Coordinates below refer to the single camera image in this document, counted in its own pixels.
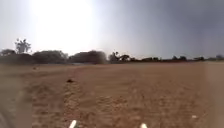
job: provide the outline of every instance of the dirt path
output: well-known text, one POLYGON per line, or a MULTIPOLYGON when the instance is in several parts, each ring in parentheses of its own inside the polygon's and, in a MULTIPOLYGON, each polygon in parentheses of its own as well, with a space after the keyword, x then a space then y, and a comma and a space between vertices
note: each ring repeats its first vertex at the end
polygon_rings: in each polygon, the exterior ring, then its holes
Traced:
POLYGON ((0 66, 0 103, 4 109, 2 111, 7 111, 7 118, 16 128, 30 128, 31 102, 25 100, 25 83, 8 71, 8 68, 0 66))

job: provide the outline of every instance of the sky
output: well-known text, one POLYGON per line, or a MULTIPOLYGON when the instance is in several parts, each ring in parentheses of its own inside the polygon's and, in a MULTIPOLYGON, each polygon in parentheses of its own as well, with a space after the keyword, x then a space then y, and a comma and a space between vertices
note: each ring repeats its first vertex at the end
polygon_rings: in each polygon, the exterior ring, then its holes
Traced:
POLYGON ((224 54, 222 0, 0 0, 0 49, 118 51, 138 58, 224 54))

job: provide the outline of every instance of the treeline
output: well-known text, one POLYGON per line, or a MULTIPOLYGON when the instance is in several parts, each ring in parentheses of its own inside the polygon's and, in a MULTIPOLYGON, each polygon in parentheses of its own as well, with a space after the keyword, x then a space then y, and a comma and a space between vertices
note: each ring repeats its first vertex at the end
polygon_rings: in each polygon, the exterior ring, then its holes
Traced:
POLYGON ((102 51, 80 52, 71 56, 63 53, 60 50, 45 50, 38 51, 33 54, 28 54, 31 45, 26 40, 15 42, 16 49, 3 49, 0 52, 0 62, 2 63, 21 63, 21 64, 65 64, 65 63, 88 63, 88 64, 104 64, 104 63, 140 63, 140 62, 195 62, 195 61, 220 61, 224 60, 222 55, 217 55, 213 58, 204 58, 202 56, 194 59, 187 59, 186 56, 176 57, 171 59, 162 59, 159 57, 148 57, 137 59, 130 55, 119 55, 118 52, 111 53, 108 58, 102 51))

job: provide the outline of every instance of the dirt ground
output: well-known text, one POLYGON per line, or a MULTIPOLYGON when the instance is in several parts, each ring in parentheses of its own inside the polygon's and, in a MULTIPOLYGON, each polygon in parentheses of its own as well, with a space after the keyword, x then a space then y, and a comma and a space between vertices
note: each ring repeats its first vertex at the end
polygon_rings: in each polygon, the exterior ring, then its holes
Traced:
POLYGON ((214 62, 1 65, 0 101, 21 128, 219 128, 223 75, 214 62))

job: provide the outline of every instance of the white object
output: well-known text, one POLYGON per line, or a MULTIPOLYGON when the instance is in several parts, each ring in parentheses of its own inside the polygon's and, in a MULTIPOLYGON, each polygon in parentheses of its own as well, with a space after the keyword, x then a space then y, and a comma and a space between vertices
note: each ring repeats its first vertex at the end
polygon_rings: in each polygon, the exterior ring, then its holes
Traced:
POLYGON ((140 128, 147 128, 147 125, 145 123, 142 123, 140 128))
POLYGON ((196 115, 192 115, 191 118, 196 119, 198 117, 196 115))
POLYGON ((73 120, 72 123, 70 124, 69 128, 75 128, 76 125, 76 120, 73 120))

